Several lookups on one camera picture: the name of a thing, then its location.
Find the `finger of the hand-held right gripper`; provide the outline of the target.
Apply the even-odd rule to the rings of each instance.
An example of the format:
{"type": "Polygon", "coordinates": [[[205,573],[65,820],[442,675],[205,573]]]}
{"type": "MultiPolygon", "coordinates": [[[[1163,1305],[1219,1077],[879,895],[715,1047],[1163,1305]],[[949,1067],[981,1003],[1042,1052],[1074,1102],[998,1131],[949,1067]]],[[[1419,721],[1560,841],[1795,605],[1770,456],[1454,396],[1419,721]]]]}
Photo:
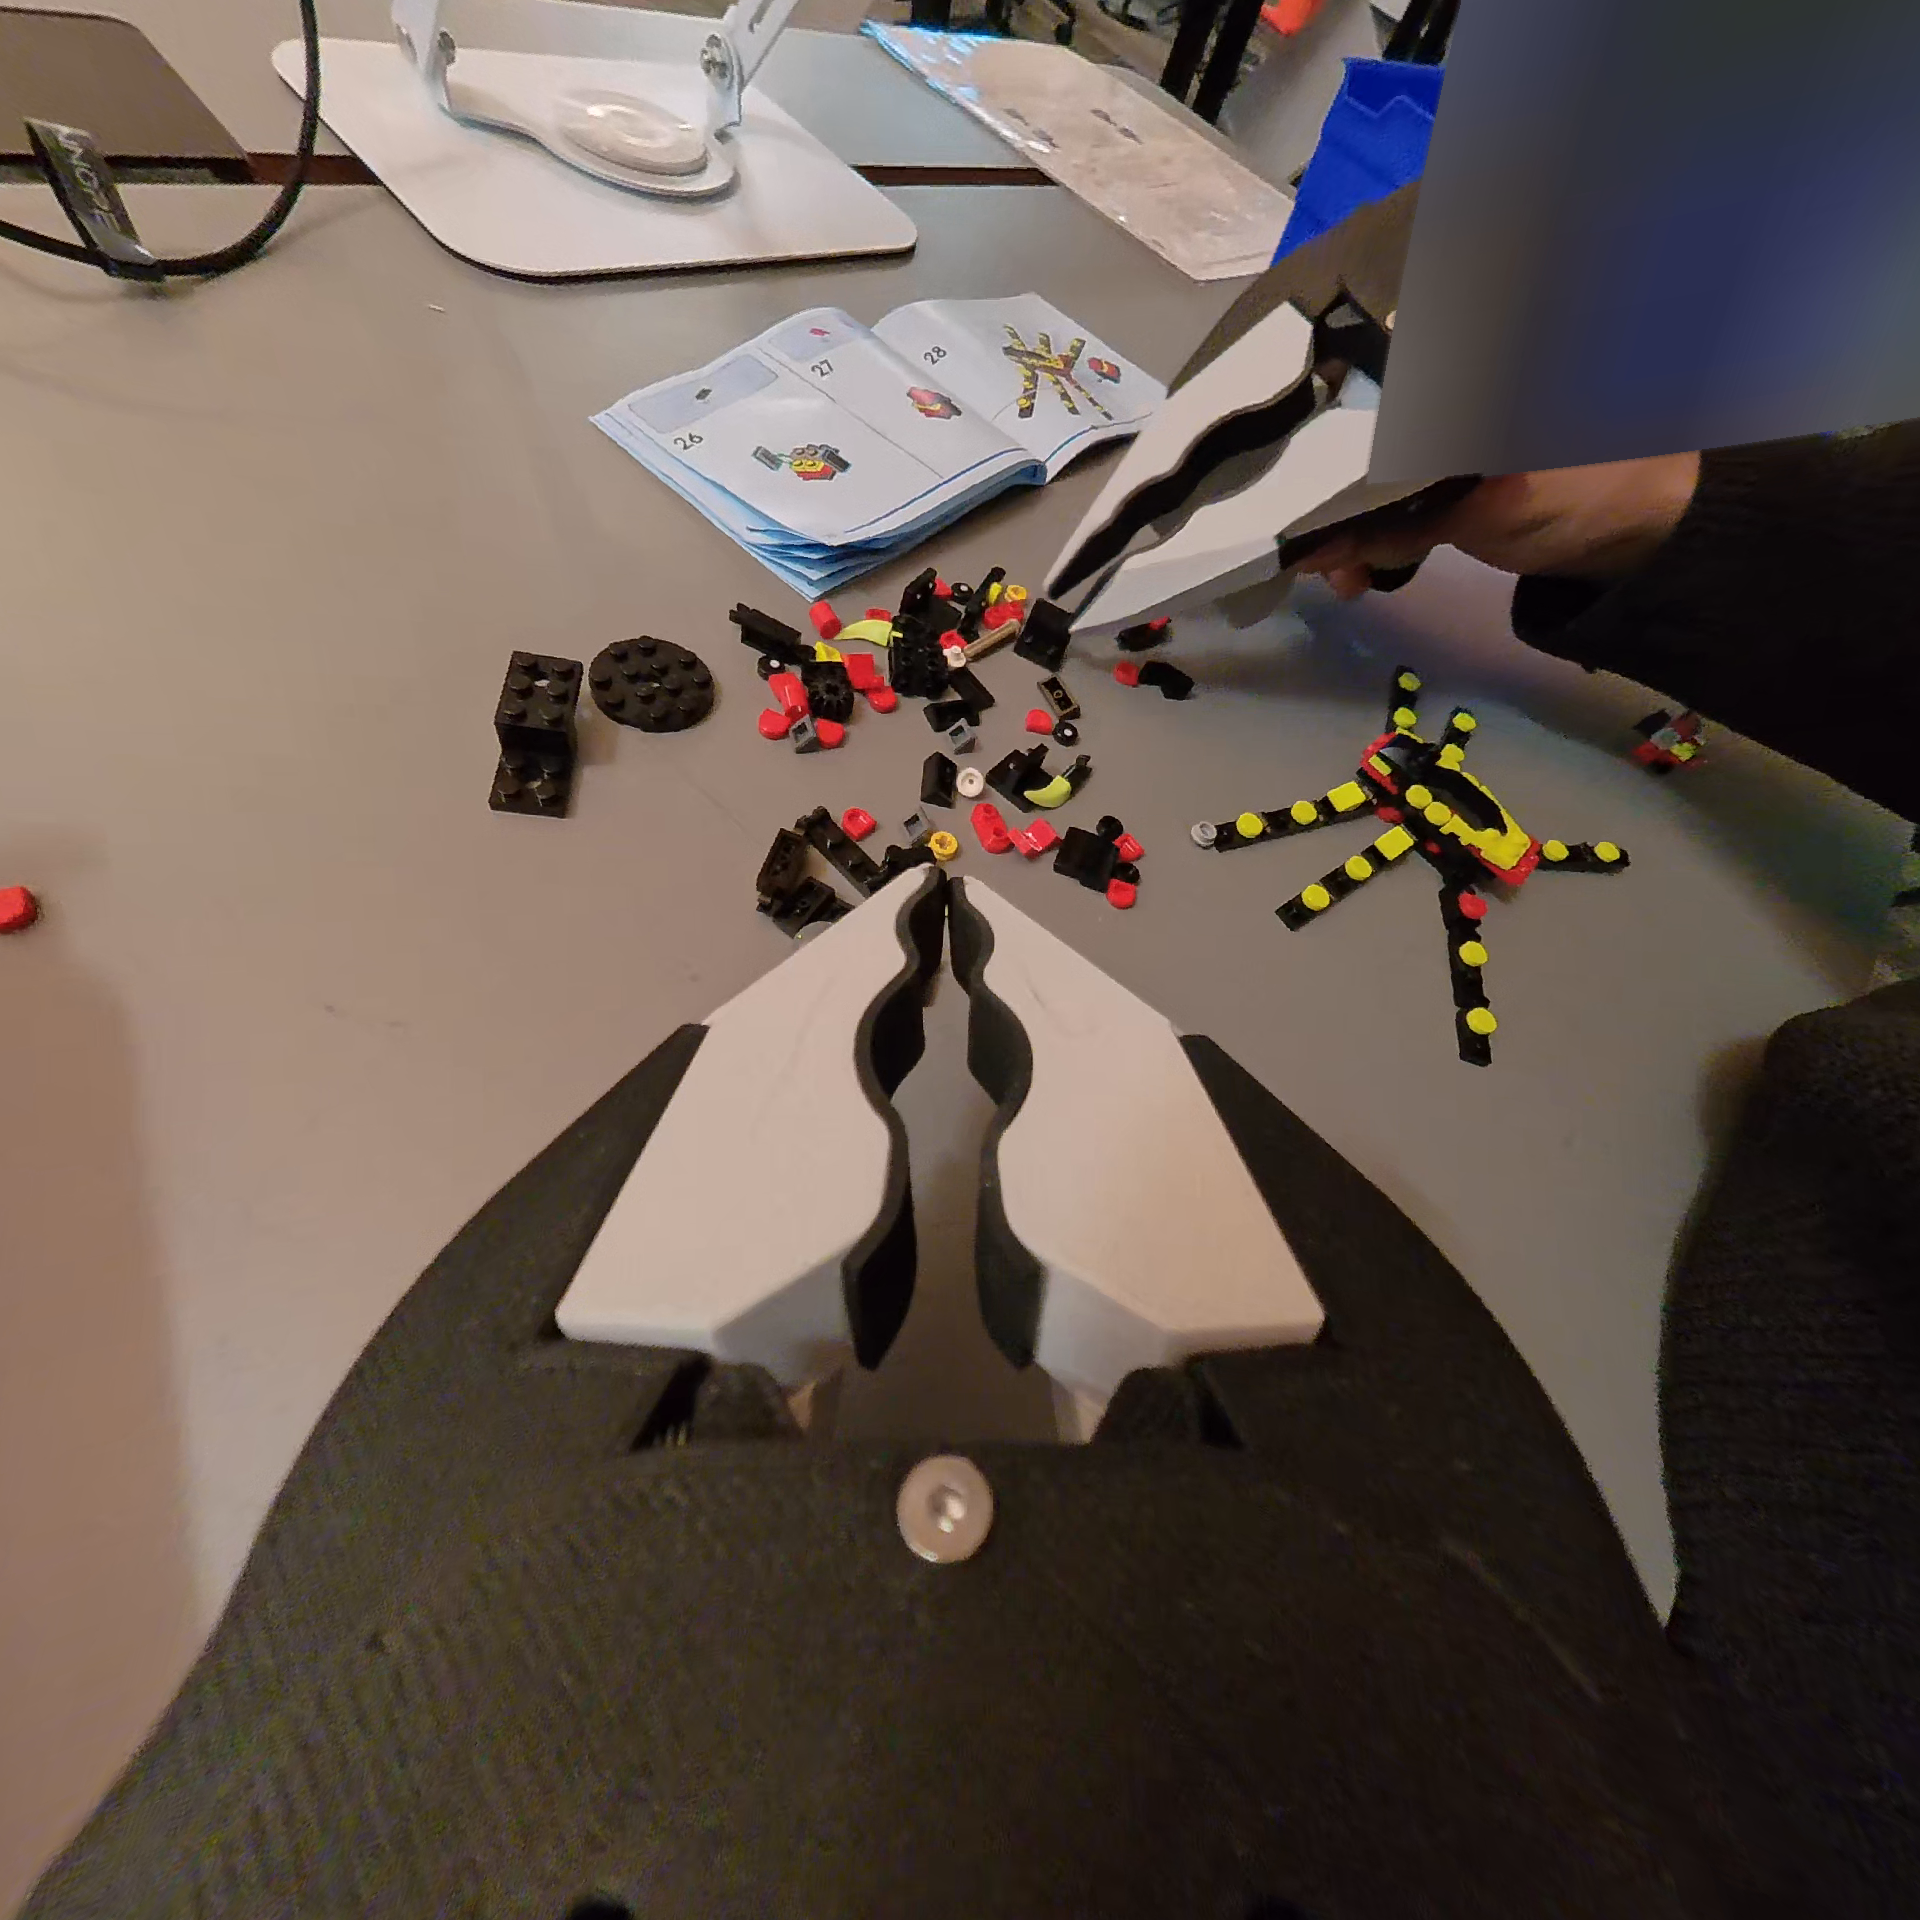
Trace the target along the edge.
{"type": "Polygon", "coordinates": [[[1265,471],[1319,407],[1315,321],[1280,303],[1169,391],[1047,576],[1065,603],[1184,527],[1219,486],[1265,471]]]}
{"type": "Polygon", "coordinates": [[[1167,540],[1120,559],[1070,631],[1118,633],[1275,579],[1288,542],[1369,511],[1376,424],[1376,408],[1327,408],[1303,422],[1246,486],[1194,508],[1167,540]]]}

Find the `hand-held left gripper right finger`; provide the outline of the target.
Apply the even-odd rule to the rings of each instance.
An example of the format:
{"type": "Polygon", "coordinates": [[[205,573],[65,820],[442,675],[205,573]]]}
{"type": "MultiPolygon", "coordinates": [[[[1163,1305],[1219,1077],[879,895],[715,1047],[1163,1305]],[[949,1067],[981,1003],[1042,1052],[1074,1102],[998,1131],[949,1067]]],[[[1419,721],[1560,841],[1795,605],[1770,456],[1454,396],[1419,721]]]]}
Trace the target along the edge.
{"type": "Polygon", "coordinates": [[[1327,1309],[1176,1024],[981,880],[952,884],[949,953],[992,1103],[981,1320],[1062,1438],[1131,1374],[1315,1342],[1327,1309]]]}

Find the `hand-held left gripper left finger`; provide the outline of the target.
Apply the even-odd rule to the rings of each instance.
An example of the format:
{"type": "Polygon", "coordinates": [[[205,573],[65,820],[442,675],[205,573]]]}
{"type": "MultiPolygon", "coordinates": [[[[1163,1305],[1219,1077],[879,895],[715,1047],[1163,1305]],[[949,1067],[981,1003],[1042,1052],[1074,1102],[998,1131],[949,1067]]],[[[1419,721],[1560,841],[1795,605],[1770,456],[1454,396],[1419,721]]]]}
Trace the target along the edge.
{"type": "Polygon", "coordinates": [[[937,868],[890,880],[693,1031],[561,1295],[565,1337],[755,1365],[784,1390],[881,1366],[920,1269],[897,1092],[947,902],[937,868]]]}

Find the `pile of lego pieces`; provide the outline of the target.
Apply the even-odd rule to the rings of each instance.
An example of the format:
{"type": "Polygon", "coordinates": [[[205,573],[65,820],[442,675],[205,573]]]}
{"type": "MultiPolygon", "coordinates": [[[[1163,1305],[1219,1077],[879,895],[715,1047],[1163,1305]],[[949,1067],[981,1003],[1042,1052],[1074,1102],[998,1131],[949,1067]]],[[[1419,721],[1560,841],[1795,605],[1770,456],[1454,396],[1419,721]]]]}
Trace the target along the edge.
{"type": "Polygon", "coordinates": [[[853,905],[920,867],[952,867],[977,844],[985,856],[1047,861],[1110,908],[1142,893],[1144,845],[1114,816],[1094,828],[1059,825],[1094,776],[1082,749],[1082,704],[1062,678],[1067,612],[994,566],[981,583],[952,583],[928,566],[894,608],[845,620],[833,603],[807,609],[810,628],[739,603],[729,612],[758,655],[765,705],[760,735],[794,755],[838,751],[861,713],[917,709],[933,747],[913,808],[893,844],[870,807],[819,804],[776,832],[755,880],[758,912],[799,942],[842,920],[853,905]],[[984,761],[984,719],[994,709],[979,660],[1011,641],[1041,664],[1039,704],[1024,740],[984,761]]]}

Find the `black yellow lego spider model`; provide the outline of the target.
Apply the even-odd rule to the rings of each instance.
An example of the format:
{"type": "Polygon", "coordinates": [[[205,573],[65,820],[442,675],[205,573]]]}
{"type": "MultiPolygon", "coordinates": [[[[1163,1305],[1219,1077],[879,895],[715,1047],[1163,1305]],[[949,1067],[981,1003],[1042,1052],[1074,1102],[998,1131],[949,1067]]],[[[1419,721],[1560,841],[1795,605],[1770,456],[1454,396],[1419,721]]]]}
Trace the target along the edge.
{"type": "Polygon", "coordinates": [[[1325,878],[1309,881],[1275,910],[1286,927],[1321,920],[1382,873],[1423,860],[1437,875],[1437,899],[1448,932],[1448,968],[1454,1001],[1456,1054],[1486,1067],[1495,1056],[1498,1014],[1485,985],[1489,889],[1517,893],[1538,873],[1623,873],[1631,855],[1618,841],[1566,841],[1538,836],[1520,825],[1467,765],[1479,719],[1454,709],[1438,735],[1419,732],[1424,678],[1397,664],[1386,696],[1384,732],[1362,749],[1354,775],[1309,800],[1286,807],[1249,807],[1221,822],[1197,822],[1189,832],[1201,849],[1237,852],[1375,820],[1368,848],[1349,855],[1325,878]]]}

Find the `black lego bracket assembly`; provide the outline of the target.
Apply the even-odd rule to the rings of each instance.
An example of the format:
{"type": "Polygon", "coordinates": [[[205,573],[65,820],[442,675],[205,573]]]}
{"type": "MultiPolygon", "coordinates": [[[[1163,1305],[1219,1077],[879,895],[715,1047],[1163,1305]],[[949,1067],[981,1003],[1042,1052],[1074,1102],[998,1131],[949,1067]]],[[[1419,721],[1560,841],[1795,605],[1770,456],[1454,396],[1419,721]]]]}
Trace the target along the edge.
{"type": "Polygon", "coordinates": [[[512,651],[495,709],[495,811],[565,820],[578,771],[578,702],[586,664],[512,651]]]}

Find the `person's right forearm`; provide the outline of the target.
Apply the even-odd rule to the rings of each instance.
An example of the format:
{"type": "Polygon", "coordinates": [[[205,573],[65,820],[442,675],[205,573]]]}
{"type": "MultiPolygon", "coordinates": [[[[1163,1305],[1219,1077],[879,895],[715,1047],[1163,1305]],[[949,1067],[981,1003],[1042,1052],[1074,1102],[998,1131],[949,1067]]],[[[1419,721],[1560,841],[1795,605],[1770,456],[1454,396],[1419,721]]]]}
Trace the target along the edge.
{"type": "Polygon", "coordinates": [[[1709,451],[1640,568],[1523,576],[1511,612],[1917,822],[1919,420],[1709,451]]]}

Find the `lego instruction booklet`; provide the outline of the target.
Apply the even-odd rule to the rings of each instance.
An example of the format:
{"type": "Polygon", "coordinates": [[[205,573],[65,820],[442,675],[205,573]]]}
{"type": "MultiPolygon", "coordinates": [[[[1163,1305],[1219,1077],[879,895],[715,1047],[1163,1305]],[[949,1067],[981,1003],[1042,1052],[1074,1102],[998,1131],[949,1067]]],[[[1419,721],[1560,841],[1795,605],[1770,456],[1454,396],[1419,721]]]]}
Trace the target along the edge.
{"type": "Polygon", "coordinates": [[[807,599],[1131,439],[1167,383],[1041,294],[815,307],[592,422],[807,599]]]}

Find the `black round lego plate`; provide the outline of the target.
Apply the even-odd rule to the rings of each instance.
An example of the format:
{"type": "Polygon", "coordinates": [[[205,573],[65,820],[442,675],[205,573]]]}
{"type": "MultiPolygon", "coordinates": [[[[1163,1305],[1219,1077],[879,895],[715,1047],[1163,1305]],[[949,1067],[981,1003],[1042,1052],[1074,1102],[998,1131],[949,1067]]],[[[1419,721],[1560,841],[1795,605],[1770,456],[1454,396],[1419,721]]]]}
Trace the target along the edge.
{"type": "Polygon", "coordinates": [[[592,704],[649,735],[701,727],[715,704],[710,663],[674,639],[638,636],[602,648],[586,669],[592,704]]]}

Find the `person's right hand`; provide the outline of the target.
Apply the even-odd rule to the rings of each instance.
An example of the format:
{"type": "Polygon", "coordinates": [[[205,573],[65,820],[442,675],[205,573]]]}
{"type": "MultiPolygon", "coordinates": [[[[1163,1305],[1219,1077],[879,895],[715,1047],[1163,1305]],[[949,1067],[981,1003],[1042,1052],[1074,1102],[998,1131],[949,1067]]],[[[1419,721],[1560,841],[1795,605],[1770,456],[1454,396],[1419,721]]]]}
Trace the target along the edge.
{"type": "Polygon", "coordinates": [[[1699,477],[1697,451],[1490,475],[1442,510],[1333,534],[1303,555],[1298,571],[1338,597],[1358,597],[1451,545],[1518,579],[1613,580],[1667,542],[1699,477]]]}

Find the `nested blue plastic bins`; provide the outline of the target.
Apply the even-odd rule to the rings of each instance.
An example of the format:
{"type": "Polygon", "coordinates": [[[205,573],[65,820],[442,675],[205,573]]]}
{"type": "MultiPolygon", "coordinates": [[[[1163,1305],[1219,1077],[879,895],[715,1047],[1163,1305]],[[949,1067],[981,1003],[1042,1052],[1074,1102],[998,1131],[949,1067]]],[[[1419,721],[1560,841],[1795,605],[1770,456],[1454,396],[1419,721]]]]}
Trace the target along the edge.
{"type": "Polygon", "coordinates": [[[1386,56],[1345,61],[1273,263],[1423,177],[1446,72],[1442,64],[1386,56]]]}

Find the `clear plastic bag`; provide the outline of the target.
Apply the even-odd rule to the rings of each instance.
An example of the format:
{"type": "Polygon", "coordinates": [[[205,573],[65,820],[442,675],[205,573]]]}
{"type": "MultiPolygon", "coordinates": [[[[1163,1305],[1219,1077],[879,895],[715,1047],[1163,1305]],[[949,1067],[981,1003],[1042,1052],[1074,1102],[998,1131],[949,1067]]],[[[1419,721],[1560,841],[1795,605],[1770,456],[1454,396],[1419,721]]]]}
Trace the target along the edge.
{"type": "Polygon", "coordinates": [[[864,33],[1189,279],[1257,276],[1275,256],[1293,197],[1123,67],[984,31],[870,20],[864,33]]]}

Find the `white metal stand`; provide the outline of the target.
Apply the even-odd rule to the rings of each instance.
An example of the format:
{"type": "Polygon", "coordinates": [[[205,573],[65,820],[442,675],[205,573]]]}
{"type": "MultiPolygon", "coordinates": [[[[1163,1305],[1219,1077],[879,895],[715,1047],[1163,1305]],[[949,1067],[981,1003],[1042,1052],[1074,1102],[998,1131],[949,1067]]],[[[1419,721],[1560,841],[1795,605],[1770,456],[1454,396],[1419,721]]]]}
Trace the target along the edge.
{"type": "Polygon", "coordinates": [[[321,121],[447,252],[523,280],[904,256],[920,229],[760,86],[797,4],[733,4],[693,52],[461,45],[449,4],[387,38],[291,38],[321,121]]]}

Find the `person's black sweater torso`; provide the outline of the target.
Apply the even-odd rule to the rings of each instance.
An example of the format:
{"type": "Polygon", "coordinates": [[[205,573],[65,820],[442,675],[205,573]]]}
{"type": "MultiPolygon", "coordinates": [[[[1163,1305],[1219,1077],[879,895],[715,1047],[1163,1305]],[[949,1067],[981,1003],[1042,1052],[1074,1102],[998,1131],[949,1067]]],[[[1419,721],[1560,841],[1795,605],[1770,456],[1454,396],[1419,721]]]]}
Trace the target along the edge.
{"type": "Polygon", "coordinates": [[[1664,1309],[1670,1617],[1808,1916],[1919,1907],[1919,987],[1767,1044],[1664,1309]]]}

